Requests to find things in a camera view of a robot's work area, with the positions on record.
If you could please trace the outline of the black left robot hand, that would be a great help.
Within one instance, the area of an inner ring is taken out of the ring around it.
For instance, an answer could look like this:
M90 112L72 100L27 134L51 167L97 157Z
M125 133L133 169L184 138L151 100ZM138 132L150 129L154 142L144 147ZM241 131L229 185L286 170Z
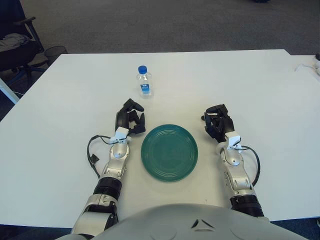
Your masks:
M116 114L115 130L118 127L127 129L128 136L144 133L146 131L144 108L129 98Z

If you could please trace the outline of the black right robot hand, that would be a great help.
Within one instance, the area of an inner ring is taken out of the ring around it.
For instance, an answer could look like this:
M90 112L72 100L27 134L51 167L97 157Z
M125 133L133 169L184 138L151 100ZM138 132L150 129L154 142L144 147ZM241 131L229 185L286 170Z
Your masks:
M225 142L226 133L235 130L233 120L228 115L228 110L224 104L207 108L201 116L201 120L205 122L205 131L218 143Z

